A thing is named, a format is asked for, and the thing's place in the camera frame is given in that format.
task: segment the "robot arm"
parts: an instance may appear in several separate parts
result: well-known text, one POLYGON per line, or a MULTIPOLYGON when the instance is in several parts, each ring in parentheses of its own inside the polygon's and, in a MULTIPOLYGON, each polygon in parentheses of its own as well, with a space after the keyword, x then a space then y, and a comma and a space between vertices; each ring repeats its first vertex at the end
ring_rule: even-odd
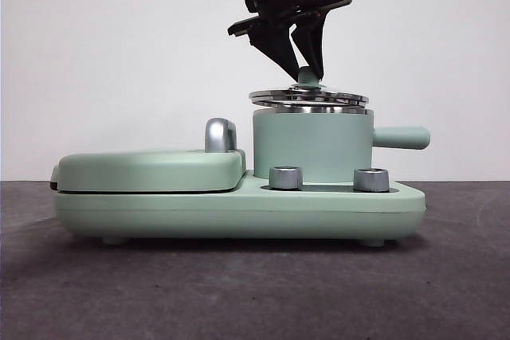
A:
POLYGON ((289 39, 292 39, 317 78, 322 79, 322 34, 330 10, 347 6, 351 0, 245 0, 255 18, 238 21, 229 35, 247 34, 251 45, 259 49, 297 81, 299 65, 289 39))

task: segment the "stainless steel lid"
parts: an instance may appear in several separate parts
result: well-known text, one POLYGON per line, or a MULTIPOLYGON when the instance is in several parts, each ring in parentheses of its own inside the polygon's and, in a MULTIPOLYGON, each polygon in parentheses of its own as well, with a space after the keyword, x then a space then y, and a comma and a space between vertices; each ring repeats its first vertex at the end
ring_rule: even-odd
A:
POLYGON ((264 107, 365 107, 368 98, 328 88, 293 85, 289 89, 251 92, 252 103, 264 107))

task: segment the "mint green appliance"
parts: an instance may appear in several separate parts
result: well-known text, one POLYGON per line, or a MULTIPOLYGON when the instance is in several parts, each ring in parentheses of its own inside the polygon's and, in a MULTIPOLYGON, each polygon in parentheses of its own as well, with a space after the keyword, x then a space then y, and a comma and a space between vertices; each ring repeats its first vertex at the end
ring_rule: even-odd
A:
POLYGON ((254 171, 227 119, 201 150, 75 154, 51 178, 69 231, 130 238, 338 238, 381 246, 409 236, 425 195, 371 165, 372 147, 423 149, 423 127, 374 128, 366 97, 319 86, 302 68, 291 88, 254 92, 254 171))

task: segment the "gray table surface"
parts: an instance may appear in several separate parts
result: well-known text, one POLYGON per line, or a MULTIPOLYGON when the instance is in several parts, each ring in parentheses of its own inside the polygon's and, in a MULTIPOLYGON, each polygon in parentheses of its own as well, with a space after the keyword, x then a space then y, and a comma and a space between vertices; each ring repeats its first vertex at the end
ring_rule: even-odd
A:
POLYGON ((418 232, 347 240, 67 233, 45 182, 2 183, 2 339, 509 339, 510 182, 410 182, 418 232))

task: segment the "silver knob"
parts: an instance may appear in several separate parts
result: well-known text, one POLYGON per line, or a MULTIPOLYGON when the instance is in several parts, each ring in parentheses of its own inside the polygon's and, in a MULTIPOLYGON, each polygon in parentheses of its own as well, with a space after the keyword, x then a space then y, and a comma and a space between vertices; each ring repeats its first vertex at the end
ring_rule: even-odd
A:
POLYGON ((277 190, 299 190, 303 187, 300 167, 275 166, 269 169, 269 187, 277 190))
POLYGON ((228 119, 210 119, 206 125, 206 153, 228 153, 237 149, 236 126, 228 119))
POLYGON ((382 193, 390 191, 390 179, 386 169, 356 169, 354 170, 355 190, 368 193, 382 193))

